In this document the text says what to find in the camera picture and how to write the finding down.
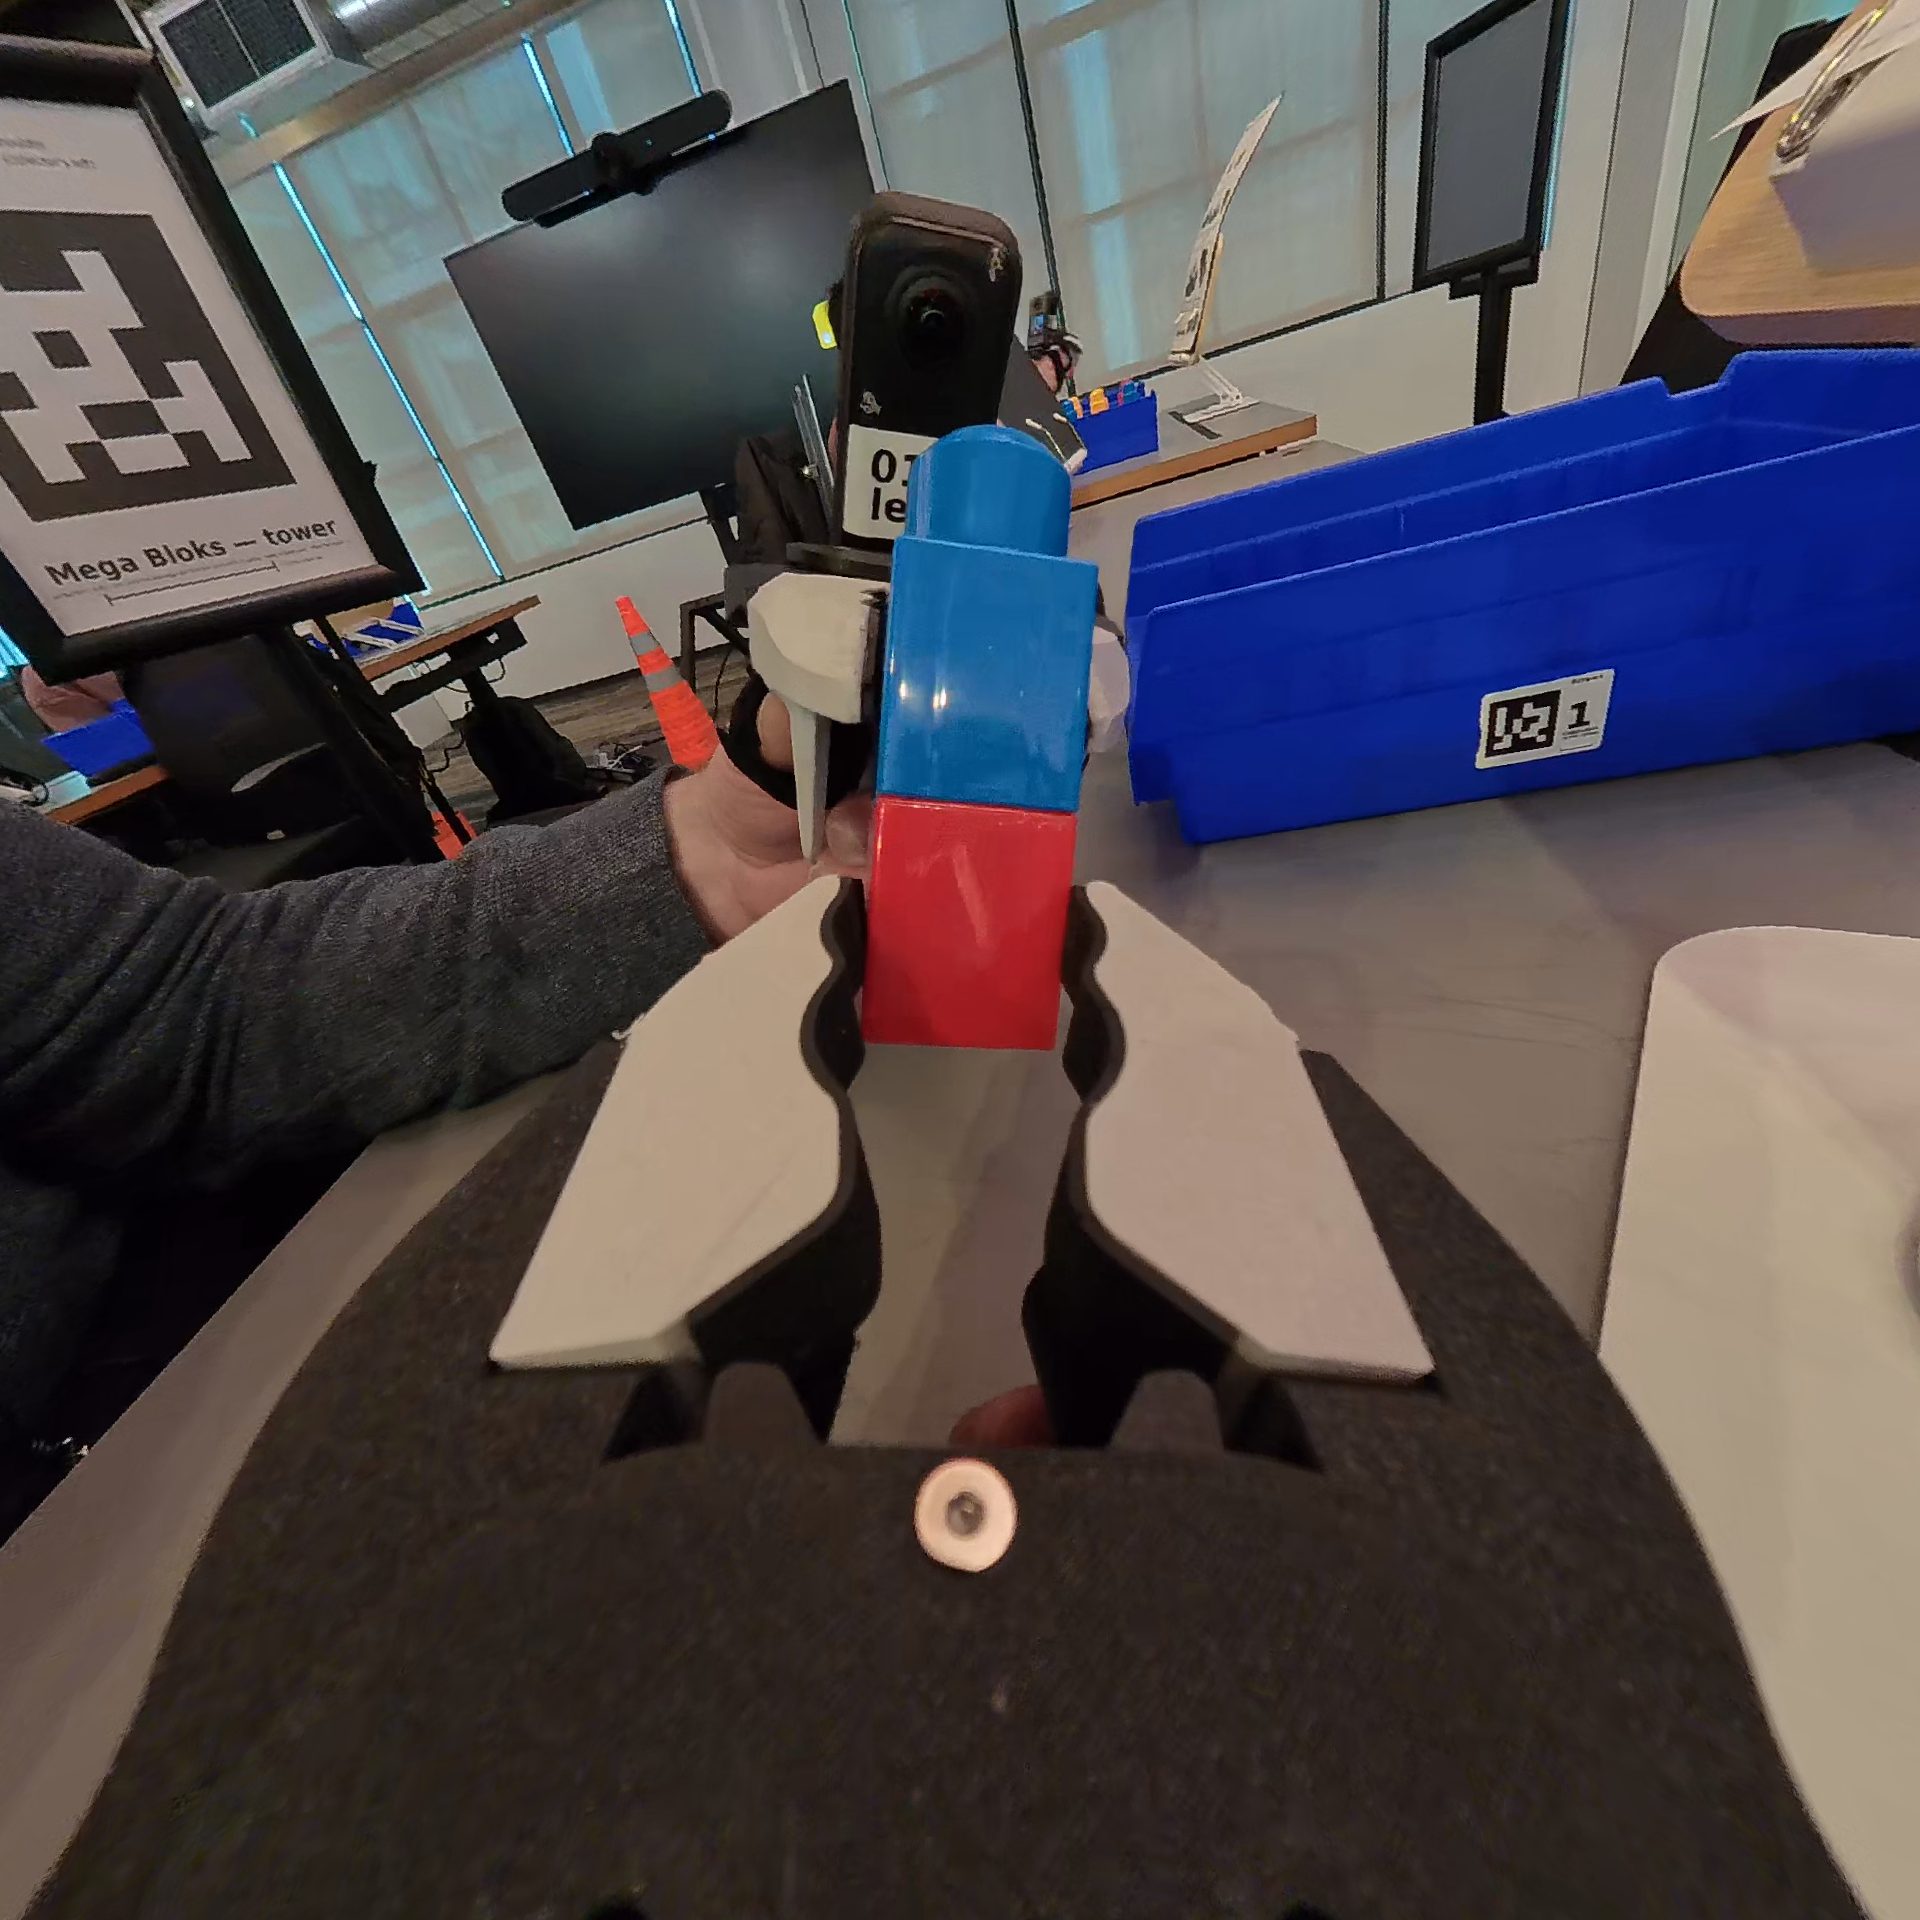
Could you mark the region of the black backpack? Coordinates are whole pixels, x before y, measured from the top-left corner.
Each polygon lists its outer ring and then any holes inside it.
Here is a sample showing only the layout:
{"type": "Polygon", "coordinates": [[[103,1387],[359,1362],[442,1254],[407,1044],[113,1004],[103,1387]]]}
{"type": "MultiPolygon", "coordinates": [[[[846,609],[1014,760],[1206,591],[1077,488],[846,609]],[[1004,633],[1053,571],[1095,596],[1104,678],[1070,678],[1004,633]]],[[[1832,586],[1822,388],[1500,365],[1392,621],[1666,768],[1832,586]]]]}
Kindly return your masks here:
{"type": "Polygon", "coordinates": [[[527,697],[490,694],[451,726],[492,788],[490,827],[592,803],[605,790],[574,741],[527,697]]]}

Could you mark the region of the white table sign card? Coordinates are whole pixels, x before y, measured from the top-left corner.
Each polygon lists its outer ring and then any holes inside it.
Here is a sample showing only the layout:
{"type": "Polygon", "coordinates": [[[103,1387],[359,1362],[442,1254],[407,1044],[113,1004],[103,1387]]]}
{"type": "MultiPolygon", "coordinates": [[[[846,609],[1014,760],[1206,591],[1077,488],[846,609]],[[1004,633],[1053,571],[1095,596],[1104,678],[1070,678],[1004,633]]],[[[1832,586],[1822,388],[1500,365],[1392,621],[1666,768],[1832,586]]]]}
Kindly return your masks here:
{"type": "Polygon", "coordinates": [[[1237,415],[1252,405],[1232,378],[1217,371],[1207,361],[1204,336],[1211,315],[1213,298],[1221,277],[1226,254],[1226,224],[1235,190],[1252,165],[1278,107],[1281,96],[1271,97],[1242,130],[1232,154],[1211,187],[1210,202],[1188,251],[1185,271],[1173,312],[1166,355],[1177,369],[1199,371],[1210,396],[1188,399],[1172,409],[1172,415],[1193,431],[1206,435],[1213,421],[1237,415]]]}

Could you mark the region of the framed black white code sign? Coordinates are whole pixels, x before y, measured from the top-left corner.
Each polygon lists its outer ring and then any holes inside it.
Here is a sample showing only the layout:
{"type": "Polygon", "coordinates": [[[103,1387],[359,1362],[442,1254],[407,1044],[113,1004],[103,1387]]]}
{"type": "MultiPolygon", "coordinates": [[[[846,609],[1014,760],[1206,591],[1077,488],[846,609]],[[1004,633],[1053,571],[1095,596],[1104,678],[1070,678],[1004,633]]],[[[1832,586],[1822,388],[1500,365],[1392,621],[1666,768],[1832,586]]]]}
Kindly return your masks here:
{"type": "Polygon", "coordinates": [[[421,584],[140,50],[4,35],[2,550],[52,683],[421,584]]]}

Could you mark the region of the person's left forearm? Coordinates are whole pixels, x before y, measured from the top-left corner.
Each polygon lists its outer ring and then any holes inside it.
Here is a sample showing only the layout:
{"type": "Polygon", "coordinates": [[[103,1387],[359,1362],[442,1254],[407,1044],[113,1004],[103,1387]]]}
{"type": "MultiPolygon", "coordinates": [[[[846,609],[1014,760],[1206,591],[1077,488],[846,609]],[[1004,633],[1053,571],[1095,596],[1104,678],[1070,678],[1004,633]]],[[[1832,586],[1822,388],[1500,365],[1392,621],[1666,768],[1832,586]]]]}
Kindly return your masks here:
{"type": "Polygon", "coordinates": [[[578,1060],[707,955],[669,776],[432,866],[261,889],[4,814],[8,1187],[220,1179],[578,1060]]]}

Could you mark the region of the black sign easel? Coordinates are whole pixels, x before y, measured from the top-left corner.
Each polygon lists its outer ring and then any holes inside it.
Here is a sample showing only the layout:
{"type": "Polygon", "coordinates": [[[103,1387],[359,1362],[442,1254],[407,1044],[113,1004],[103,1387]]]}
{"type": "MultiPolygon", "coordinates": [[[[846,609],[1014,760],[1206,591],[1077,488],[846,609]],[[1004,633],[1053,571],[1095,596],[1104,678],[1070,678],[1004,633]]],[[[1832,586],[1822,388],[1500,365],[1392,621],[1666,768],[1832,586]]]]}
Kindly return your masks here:
{"type": "Polygon", "coordinates": [[[420,751],[364,674],[291,626],[122,669],[155,763],[215,837],[349,845],[374,863],[437,863],[420,751]]]}

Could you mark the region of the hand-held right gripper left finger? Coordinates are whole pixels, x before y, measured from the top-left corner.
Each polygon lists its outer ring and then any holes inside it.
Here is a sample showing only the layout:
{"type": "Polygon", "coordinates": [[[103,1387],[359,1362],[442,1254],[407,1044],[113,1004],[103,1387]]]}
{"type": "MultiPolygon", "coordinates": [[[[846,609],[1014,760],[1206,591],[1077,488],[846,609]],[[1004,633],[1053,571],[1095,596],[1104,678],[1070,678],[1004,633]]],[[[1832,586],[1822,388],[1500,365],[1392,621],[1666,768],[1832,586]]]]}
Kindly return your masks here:
{"type": "Polygon", "coordinates": [[[822,875],[627,1032],[492,1333],[503,1371],[797,1363],[881,1284],[851,1112],[864,893],[822,875]]]}

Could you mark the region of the black portrait display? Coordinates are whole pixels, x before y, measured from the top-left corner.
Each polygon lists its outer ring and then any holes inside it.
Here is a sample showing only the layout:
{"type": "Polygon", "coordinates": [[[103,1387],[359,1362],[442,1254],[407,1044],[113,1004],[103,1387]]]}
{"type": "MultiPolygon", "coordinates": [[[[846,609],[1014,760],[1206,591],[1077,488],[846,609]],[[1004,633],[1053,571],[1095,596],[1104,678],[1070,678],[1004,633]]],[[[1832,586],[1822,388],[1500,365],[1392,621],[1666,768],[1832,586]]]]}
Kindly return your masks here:
{"type": "Polygon", "coordinates": [[[1409,286],[1536,264],[1571,5],[1491,1],[1424,47],[1409,286]]]}

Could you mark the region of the red toy block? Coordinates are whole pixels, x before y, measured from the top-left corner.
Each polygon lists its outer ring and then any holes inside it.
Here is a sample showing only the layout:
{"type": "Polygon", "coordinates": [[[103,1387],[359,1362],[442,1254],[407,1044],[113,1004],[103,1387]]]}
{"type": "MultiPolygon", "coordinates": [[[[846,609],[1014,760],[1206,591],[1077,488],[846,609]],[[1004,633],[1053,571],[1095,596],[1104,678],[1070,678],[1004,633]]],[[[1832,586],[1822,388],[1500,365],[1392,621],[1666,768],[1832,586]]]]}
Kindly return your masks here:
{"type": "Polygon", "coordinates": [[[864,1039],[1047,1049],[1077,814],[884,793],[872,827],[864,1039]]]}

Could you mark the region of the large black television screen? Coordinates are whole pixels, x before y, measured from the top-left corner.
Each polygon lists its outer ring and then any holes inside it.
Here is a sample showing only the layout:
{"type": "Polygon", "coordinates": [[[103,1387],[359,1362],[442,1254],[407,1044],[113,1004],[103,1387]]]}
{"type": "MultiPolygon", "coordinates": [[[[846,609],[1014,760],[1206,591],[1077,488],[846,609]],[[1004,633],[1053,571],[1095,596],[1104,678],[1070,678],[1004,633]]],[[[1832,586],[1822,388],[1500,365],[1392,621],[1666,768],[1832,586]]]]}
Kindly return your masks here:
{"type": "Polygon", "coordinates": [[[635,191],[443,265],[578,532],[731,478],[744,440],[833,391],[813,310],[874,179],[840,80],[699,141],[635,191]]]}

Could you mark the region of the blue toy block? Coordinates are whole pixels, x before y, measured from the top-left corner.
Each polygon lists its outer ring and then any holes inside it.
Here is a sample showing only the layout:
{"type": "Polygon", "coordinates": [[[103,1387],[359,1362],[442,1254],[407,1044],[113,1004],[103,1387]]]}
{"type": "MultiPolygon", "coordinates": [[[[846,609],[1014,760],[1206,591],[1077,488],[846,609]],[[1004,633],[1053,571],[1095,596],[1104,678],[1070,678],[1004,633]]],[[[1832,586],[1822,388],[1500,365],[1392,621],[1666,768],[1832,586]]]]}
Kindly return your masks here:
{"type": "Polygon", "coordinates": [[[1070,473],[999,424],[914,463],[878,682],[884,795],[1076,812],[1097,571],[1068,553],[1070,473]]]}

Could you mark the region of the small blue tray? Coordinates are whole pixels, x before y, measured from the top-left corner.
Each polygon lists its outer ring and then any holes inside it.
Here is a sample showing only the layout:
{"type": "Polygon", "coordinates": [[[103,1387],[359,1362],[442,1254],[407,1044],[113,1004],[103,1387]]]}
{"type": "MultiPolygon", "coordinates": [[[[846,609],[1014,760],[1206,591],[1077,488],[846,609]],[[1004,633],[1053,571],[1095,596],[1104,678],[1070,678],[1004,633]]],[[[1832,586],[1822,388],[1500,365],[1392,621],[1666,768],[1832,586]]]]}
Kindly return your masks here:
{"type": "Polygon", "coordinates": [[[1074,471],[1116,467],[1158,452],[1158,396],[1143,378],[1127,378],[1076,396],[1060,396],[1070,433],[1084,449],[1074,471]]]}

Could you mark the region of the silver ventilation duct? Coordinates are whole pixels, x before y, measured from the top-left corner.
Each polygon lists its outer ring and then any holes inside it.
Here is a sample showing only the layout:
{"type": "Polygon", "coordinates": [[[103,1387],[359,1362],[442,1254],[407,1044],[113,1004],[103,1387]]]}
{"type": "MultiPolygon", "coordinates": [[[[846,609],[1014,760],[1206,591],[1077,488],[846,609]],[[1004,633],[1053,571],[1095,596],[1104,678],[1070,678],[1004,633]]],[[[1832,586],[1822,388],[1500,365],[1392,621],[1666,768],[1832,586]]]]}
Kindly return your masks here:
{"type": "Polygon", "coordinates": [[[443,35],[443,15],[460,1],[324,1],[322,10],[347,47],[347,59],[378,70],[443,35]]]}

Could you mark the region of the wooden document holder board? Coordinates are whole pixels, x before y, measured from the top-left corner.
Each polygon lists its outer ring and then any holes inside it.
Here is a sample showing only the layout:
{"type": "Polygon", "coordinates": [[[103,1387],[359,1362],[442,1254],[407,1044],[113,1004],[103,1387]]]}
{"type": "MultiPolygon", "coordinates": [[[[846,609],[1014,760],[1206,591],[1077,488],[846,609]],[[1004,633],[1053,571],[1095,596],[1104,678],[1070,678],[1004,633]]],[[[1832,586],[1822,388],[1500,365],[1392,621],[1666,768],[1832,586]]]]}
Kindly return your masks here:
{"type": "Polygon", "coordinates": [[[1918,40],[1866,74],[1800,159],[1778,162],[1789,110],[1751,121],[1705,205],[1685,305],[1739,346],[1914,346],[1918,40]]]}

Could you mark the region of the black display easel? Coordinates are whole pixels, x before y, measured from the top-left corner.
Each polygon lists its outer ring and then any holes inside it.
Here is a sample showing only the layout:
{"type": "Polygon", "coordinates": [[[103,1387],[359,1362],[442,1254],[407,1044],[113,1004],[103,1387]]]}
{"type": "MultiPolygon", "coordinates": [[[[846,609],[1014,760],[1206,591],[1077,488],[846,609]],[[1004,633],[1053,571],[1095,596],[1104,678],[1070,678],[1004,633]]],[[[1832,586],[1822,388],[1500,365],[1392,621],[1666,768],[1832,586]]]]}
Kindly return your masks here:
{"type": "Polygon", "coordinates": [[[1449,299],[1475,299],[1471,424],[1503,420],[1505,378],[1512,337],[1512,301],[1537,279],[1539,254],[1500,260],[1448,279],[1449,299]]]}

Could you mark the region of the blue plastic bin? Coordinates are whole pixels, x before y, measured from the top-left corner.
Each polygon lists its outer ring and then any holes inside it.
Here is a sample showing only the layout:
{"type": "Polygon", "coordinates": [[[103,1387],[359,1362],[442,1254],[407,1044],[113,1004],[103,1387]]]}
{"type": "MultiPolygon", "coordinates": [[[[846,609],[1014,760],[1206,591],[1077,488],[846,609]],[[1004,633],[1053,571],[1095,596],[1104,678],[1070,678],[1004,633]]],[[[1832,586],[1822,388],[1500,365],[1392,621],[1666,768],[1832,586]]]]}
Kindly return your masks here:
{"type": "Polygon", "coordinates": [[[155,748],[129,702],[115,702],[91,722],[49,732],[44,748],[60,763],[99,785],[158,761],[155,748]]]}
{"type": "Polygon", "coordinates": [[[1189,844],[1912,732],[1918,352],[1750,349],[1131,530],[1189,844]]]}

